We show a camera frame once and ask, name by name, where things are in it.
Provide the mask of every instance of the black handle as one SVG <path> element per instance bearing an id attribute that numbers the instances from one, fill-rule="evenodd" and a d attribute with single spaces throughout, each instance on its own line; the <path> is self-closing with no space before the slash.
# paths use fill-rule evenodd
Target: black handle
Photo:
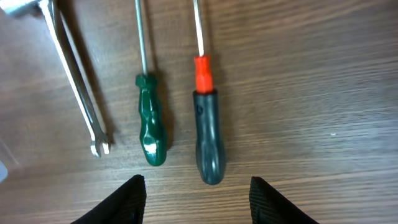
<path id="1" fill-rule="evenodd" d="M 193 92 L 197 124 L 197 166 L 206 184 L 218 184 L 225 173 L 225 150 L 220 134 L 218 94 Z"/>

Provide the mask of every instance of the wrench jaw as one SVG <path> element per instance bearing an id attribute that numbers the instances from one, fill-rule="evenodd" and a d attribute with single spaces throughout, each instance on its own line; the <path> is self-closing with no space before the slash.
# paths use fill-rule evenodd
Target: wrench jaw
<path id="1" fill-rule="evenodd" d="M 100 136 L 96 136 L 95 139 L 91 141 L 91 153 L 97 157 L 101 157 L 101 145 L 104 149 L 105 154 L 109 154 L 109 144 L 108 144 L 108 137 L 105 133 L 100 134 Z"/>

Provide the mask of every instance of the screwdriver shaft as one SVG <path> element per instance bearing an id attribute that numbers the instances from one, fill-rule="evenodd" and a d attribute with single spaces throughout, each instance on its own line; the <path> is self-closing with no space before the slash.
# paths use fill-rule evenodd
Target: screwdriver shaft
<path id="1" fill-rule="evenodd" d="M 136 13 L 137 13 L 137 23 L 138 23 L 138 35 L 139 35 L 139 46 L 141 49 L 141 60 L 142 60 L 142 71 L 144 75 L 148 75 L 147 68 L 147 55 L 145 50 L 145 39 L 144 39 L 144 28 L 142 26 L 142 16 L 141 16 L 141 0 L 136 0 Z"/>
<path id="2" fill-rule="evenodd" d="M 199 10 L 198 0 L 193 0 L 193 10 L 195 11 L 195 24 L 197 27 L 199 56 L 202 57 L 205 54 L 205 48 L 203 46 L 203 33 L 201 31 L 201 20 L 200 20 L 200 10 Z"/>

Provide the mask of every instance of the green handle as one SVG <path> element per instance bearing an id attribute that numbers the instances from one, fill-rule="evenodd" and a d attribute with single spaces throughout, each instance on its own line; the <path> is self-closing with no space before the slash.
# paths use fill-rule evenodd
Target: green handle
<path id="1" fill-rule="evenodd" d="M 148 163 L 160 166 L 166 160 L 167 137 L 162 122 L 162 110 L 156 96 L 156 78 L 153 74 L 138 75 L 139 87 L 138 112 L 141 116 L 139 140 Z"/>

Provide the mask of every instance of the metal wrench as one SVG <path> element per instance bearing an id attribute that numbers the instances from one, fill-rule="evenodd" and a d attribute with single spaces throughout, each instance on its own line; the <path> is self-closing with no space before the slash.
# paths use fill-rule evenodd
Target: metal wrench
<path id="1" fill-rule="evenodd" d="M 86 121 L 91 136 L 91 153 L 96 157 L 101 157 L 100 147 L 102 145 L 104 153 L 109 154 L 108 137 L 101 129 L 90 96 L 87 93 L 83 77 L 63 26 L 62 17 L 57 7 L 57 0 L 0 0 L 0 7 L 6 14 L 12 16 L 21 15 L 26 12 L 26 9 L 37 6 L 42 11 L 51 38 Z"/>

